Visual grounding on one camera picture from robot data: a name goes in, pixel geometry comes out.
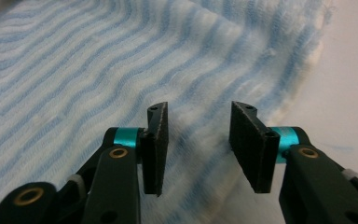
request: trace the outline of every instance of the towel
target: towel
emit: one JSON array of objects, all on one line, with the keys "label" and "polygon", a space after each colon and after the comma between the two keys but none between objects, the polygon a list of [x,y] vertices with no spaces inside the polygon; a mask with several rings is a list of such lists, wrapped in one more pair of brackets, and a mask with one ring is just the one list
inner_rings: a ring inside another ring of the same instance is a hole
[{"label": "towel", "polygon": [[238,196],[233,216],[247,205],[263,211],[243,198],[250,188],[236,187],[244,176],[228,143],[230,103],[277,122],[317,62],[329,8],[327,0],[16,1],[0,13],[0,201],[28,182],[60,189],[109,127],[147,127],[146,109],[167,101],[164,185],[158,198],[141,191],[143,223],[223,222],[229,195]]}]

